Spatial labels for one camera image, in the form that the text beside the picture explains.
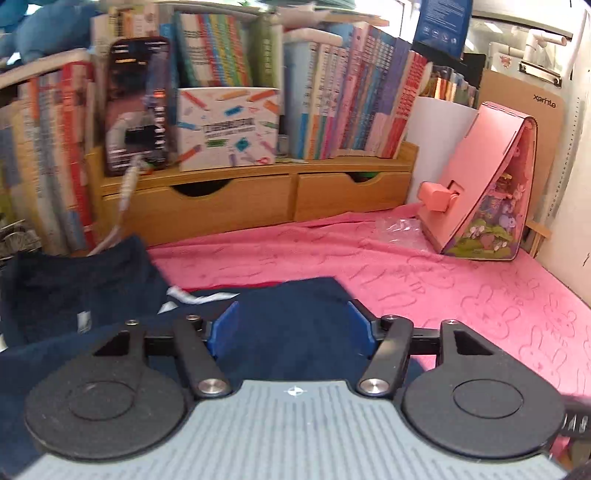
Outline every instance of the drawer handle cutout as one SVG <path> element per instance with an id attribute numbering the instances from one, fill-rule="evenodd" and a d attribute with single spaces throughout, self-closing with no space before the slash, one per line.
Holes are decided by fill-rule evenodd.
<path id="1" fill-rule="evenodd" d="M 351 177 L 355 183 L 363 183 L 374 179 L 379 172 L 377 171 L 348 171 L 346 174 Z"/>
<path id="2" fill-rule="evenodd" d="M 224 188 L 232 179 L 196 181 L 194 183 L 182 183 L 171 187 L 185 197 L 206 197 Z"/>

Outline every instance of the stuffed animal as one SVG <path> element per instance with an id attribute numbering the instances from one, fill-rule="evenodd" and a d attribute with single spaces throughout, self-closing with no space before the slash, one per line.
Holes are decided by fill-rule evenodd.
<path id="1" fill-rule="evenodd" d="M 91 19 L 100 15 L 97 2 L 35 0 L 35 4 L 47 5 L 27 17 L 23 17 L 26 0 L 4 0 L 0 5 L 0 27 L 6 25 L 5 31 L 12 30 L 0 37 L 0 58 L 19 52 L 22 62 L 29 63 L 61 51 L 90 46 Z"/>

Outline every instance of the plastic bag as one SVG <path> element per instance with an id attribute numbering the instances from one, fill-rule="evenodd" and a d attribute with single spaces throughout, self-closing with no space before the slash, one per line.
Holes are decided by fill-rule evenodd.
<path id="1" fill-rule="evenodd" d="M 382 242 L 433 253 L 433 247 L 423 235 L 421 221 L 417 218 L 378 218 L 376 231 Z"/>

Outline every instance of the white wall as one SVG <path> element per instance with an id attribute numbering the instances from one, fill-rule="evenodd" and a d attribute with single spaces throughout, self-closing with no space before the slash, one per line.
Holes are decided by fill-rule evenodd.
<path id="1" fill-rule="evenodd" d="M 570 0 L 474 0 L 472 13 L 572 35 L 582 9 L 580 1 L 572 3 L 571 8 Z"/>

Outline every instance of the gray gripper base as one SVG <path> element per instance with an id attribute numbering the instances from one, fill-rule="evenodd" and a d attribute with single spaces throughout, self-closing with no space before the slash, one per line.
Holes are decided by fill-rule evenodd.
<path id="1" fill-rule="evenodd" d="M 200 403 L 148 453 L 113 463 L 44 455 L 22 480 L 557 480 L 546 455 L 507 463 L 464 460 L 413 433 L 394 406 L 343 381 L 245 381 Z"/>

